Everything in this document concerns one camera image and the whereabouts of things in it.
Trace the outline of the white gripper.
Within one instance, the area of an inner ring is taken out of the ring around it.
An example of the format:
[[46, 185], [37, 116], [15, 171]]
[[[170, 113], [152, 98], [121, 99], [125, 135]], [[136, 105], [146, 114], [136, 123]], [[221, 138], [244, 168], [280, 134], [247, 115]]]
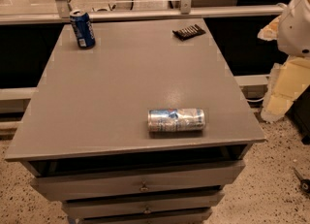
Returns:
[[261, 118], [276, 122], [310, 85], [310, 0], [291, 0], [281, 16], [259, 31], [258, 38], [277, 39], [278, 48], [291, 55], [283, 65], [273, 65], [263, 99]]

